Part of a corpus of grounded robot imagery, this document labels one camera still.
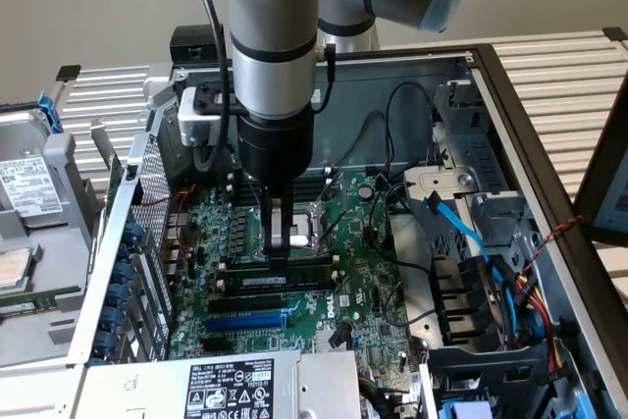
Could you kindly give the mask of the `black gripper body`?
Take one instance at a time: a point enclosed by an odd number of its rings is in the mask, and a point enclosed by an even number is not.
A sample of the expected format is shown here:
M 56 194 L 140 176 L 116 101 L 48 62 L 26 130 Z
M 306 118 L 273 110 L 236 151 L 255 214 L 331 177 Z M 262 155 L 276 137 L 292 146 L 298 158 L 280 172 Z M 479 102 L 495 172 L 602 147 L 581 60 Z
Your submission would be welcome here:
M 240 116 L 237 137 L 245 171 L 269 190 L 284 190 L 311 163 L 314 114 L 302 109 L 281 120 Z

